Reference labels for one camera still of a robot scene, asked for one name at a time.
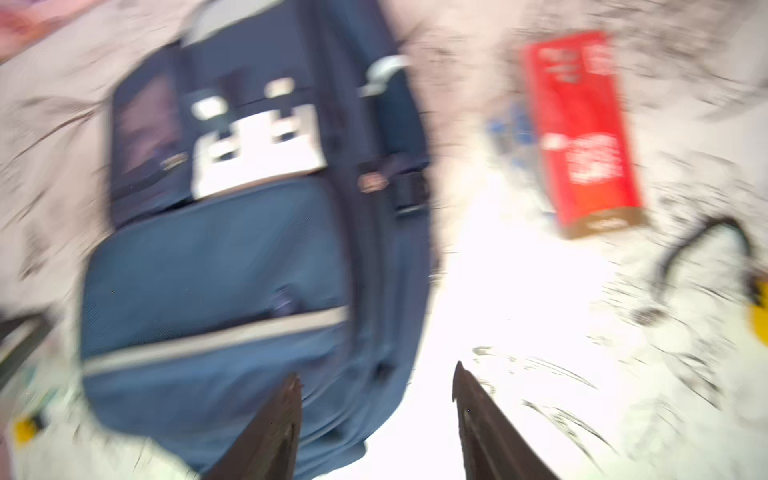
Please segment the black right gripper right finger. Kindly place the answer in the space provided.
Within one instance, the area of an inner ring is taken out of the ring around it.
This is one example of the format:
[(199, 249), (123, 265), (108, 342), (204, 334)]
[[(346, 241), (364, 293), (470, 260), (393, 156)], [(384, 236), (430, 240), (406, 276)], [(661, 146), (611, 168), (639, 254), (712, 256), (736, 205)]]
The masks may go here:
[(452, 399), (468, 480), (557, 479), (461, 363), (455, 367)]

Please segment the navy blue student backpack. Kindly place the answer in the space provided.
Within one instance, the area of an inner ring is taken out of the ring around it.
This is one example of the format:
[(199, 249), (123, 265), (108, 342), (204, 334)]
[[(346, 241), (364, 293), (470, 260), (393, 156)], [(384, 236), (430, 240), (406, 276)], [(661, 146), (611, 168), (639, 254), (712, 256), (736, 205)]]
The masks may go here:
[(80, 313), (105, 427), (199, 474), (289, 377), (293, 475), (365, 454), (430, 289), (428, 143), (376, 1), (208, 1), (109, 98), (109, 217)]

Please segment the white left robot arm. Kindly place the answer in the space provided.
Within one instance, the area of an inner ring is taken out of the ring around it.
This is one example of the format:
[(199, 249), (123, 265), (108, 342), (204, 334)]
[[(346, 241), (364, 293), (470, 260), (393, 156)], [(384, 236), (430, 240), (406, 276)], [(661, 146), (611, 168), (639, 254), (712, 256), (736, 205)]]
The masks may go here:
[(52, 331), (46, 311), (32, 311), (1, 320), (1, 389)]

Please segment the red pencil box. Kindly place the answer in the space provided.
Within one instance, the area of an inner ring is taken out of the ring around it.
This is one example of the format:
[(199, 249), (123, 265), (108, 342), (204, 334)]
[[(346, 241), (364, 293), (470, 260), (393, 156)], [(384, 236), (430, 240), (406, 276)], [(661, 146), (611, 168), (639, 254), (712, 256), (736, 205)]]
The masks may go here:
[(577, 239), (646, 224), (607, 34), (531, 43), (521, 60), (560, 234)]

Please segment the clear plastic pen case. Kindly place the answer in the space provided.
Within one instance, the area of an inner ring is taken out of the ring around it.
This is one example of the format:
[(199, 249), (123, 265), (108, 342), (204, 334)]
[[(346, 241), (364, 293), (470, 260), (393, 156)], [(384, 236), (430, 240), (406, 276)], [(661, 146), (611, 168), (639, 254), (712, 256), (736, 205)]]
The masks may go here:
[(526, 102), (521, 97), (506, 99), (487, 119), (486, 129), (495, 154), (515, 187), (528, 197), (532, 207), (543, 215), (553, 216), (538, 137)]

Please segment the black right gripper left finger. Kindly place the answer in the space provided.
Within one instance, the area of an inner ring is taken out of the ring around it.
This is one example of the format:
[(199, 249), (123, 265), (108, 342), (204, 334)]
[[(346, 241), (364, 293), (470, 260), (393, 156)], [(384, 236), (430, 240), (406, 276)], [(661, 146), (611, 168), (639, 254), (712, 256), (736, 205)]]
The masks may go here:
[(293, 479), (301, 425), (301, 384), (292, 373), (202, 479)]

